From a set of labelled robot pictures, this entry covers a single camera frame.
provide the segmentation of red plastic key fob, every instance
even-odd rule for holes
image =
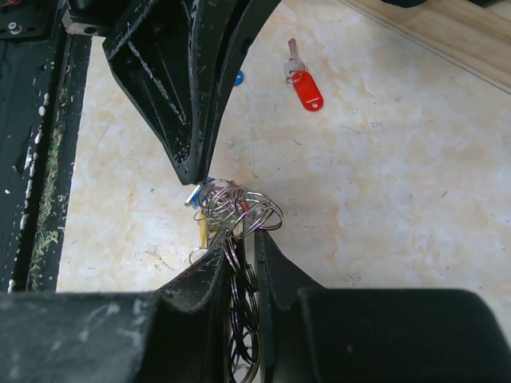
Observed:
[[[309,72],[300,70],[293,74],[291,79],[295,91],[306,110],[315,112],[323,107],[323,96]]]

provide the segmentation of marble floor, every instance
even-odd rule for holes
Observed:
[[[289,38],[317,113],[284,82]],[[511,96],[336,0],[283,0],[243,71],[210,174],[282,205],[283,253],[325,286],[475,291],[511,339]],[[199,243],[191,189],[94,40],[58,290],[178,275]]]

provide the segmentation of light wood plank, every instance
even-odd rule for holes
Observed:
[[[511,93],[511,21],[466,0],[428,0],[409,9],[343,0],[444,58]]]

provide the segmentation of key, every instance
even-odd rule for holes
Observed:
[[[289,57],[289,61],[284,64],[284,74],[286,75],[286,78],[292,78],[294,73],[300,70],[307,70],[307,64],[300,60],[298,48],[296,47],[296,40],[292,38],[287,43],[289,44],[291,56]]]

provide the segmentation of green debris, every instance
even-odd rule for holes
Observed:
[[[65,87],[59,96],[59,100],[66,97]],[[42,267],[45,264],[46,254],[52,243],[58,243],[60,235],[58,231],[51,230],[49,217],[54,215],[53,206],[55,204],[56,182],[58,175],[58,155],[61,148],[65,124],[61,119],[61,114],[57,111],[53,131],[50,137],[50,148],[48,151],[48,160],[46,161],[46,178],[42,190],[41,202],[39,205],[38,226],[34,243],[34,252],[29,270],[29,289],[38,291],[42,281]]]

